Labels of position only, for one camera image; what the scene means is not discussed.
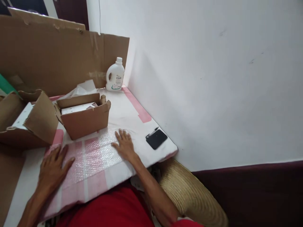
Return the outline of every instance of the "black phone case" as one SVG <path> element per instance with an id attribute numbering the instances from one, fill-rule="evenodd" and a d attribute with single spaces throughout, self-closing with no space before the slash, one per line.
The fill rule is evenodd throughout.
<path id="1" fill-rule="evenodd" d="M 146 142 L 156 150 L 165 140 L 167 139 L 167 135 L 164 134 L 160 129 L 155 131 L 152 135 L 146 138 Z"/>

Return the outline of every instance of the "green object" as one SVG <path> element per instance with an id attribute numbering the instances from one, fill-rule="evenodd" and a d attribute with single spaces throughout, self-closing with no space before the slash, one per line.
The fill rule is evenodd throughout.
<path id="1" fill-rule="evenodd" d="M 15 91 L 18 94 L 18 92 L 16 91 L 16 89 L 13 88 L 13 86 L 10 85 L 10 83 L 1 74 L 0 74 L 0 89 L 5 94 L 9 94 L 12 91 Z"/>

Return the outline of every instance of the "white plastic bottle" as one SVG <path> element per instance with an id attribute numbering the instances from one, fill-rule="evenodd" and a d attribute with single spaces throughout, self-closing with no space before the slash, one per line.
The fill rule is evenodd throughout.
<path id="1" fill-rule="evenodd" d="M 116 91 L 121 90 L 124 77 L 124 67 L 122 65 L 122 58 L 117 57 L 116 63 L 108 68 L 106 73 L 106 90 Z"/>

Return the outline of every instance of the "bottle label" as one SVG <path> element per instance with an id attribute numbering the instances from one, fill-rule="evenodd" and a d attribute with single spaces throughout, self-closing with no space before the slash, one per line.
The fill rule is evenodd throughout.
<path id="1" fill-rule="evenodd" d="M 119 89 L 121 87 L 121 83 L 122 83 L 122 77 L 116 75 L 116 81 L 115 83 L 112 85 L 112 89 Z"/>

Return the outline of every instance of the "pen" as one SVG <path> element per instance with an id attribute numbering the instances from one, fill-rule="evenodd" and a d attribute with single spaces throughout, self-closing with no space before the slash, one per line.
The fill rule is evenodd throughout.
<path id="1" fill-rule="evenodd" d="M 155 130 L 154 130 L 152 133 L 148 134 L 145 138 L 147 139 L 148 137 L 150 137 L 153 133 L 155 133 L 155 131 L 158 130 L 158 128 L 159 128 L 159 127 L 155 128 Z"/>

